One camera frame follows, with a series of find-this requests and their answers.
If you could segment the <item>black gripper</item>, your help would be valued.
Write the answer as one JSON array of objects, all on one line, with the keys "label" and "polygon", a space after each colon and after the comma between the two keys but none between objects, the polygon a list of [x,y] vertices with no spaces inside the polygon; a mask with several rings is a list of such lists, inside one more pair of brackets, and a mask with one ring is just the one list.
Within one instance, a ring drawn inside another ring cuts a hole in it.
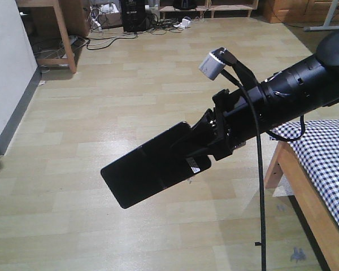
[{"label": "black gripper", "polygon": [[223,89],[212,101],[214,108],[172,145],[176,154],[186,158],[211,155],[221,160],[255,137],[254,116],[242,90]]}]

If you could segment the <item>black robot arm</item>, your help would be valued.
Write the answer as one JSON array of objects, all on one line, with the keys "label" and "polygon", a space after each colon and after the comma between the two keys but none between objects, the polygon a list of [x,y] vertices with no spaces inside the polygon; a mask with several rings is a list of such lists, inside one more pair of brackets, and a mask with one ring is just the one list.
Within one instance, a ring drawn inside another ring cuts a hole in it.
[{"label": "black robot arm", "polygon": [[199,68],[215,79],[225,74],[226,65],[234,69],[230,80],[239,88],[213,96],[215,107],[172,145],[179,155],[220,160],[259,133],[339,103],[339,30],[327,35],[313,55],[263,82],[223,47],[211,51]]}]

